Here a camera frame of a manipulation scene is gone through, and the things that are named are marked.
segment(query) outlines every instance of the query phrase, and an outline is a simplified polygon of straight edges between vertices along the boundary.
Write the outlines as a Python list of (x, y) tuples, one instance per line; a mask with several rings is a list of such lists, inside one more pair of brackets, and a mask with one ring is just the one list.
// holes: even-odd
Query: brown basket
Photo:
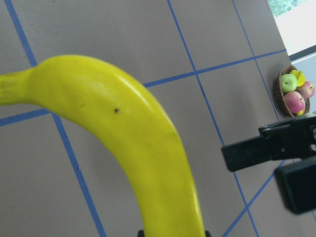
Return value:
[[(277, 80), (275, 81), (274, 85), (273, 85), (273, 91), (275, 93), (275, 99), (276, 99), (276, 104), (279, 107), (279, 109), (281, 110), (282, 113), (284, 113), (284, 115), (293, 118), (295, 117), (290, 110), (288, 109), (286, 102), (284, 100), (284, 93), (281, 89), (281, 85), (280, 85), (280, 77), (283, 76), (284, 74), (289, 74), (292, 70), (297, 70), (293, 65), (290, 65), (286, 68), (284, 68), (278, 75)], [(310, 100), (309, 99), (305, 99), (305, 114), (310, 112)]]

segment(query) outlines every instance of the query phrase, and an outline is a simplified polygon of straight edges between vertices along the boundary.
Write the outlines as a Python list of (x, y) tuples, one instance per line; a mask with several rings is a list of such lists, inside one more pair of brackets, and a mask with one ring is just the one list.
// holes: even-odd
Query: yellow banana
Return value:
[(0, 76), (0, 104), (47, 108), (94, 134), (135, 192), (146, 237), (204, 237), (196, 187), (180, 137), (154, 96), (101, 60), (62, 55)]

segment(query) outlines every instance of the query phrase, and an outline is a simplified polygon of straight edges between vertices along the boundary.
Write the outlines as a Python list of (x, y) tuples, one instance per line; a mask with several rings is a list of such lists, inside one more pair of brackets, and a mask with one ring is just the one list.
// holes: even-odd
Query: wicker basket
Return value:
[[(281, 89), (280, 85), (280, 77), (283, 76), (284, 74), (289, 74), (292, 70), (297, 70), (293, 65), (290, 65), (286, 68), (284, 68), (278, 75), (277, 80), (274, 83), (274, 94), (275, 94), (275, 99), (276, 99), (276, 104), (281, 110), (281, 112), (290, 118), (295, 117), (290, 110), (288, 109), (286, 102), (284, 100), (284, 93)], [(305, 114), (310, 112), (310, 100), (305, 99)]]

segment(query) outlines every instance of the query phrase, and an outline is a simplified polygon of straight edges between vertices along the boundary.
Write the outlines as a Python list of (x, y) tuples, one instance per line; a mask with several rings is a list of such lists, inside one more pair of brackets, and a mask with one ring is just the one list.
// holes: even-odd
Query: green apple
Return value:
[(284, 74), (280, 78), (281, 89), (284, 93), (294, 91), (297, 87), (297, 79), (293, 74)]

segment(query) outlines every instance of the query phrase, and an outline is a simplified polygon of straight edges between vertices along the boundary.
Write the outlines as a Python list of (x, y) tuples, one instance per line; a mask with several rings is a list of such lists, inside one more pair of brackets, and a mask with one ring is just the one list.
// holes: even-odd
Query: black object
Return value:
[(283, 203), (295, 214), (316, 209), (316, 112), (259, 128), (260, 135), (222, 147), (229, 171), (269, 160), (302, 161), (275, 170)]
[(260, 135), (222, 147), (229, 171), (270, 160), (309, 158), (316, 155), (316, 113), (309, 113), (259, 128)]
[[(139, 231), (137, 237), (145, 237), (145, 233), (143, 230)], [(205, 231), (205, 237), (212, 237), (208, 231)]]
[(275, 170), (286, 208), (295, 214), (316, 209), (316, 157)]

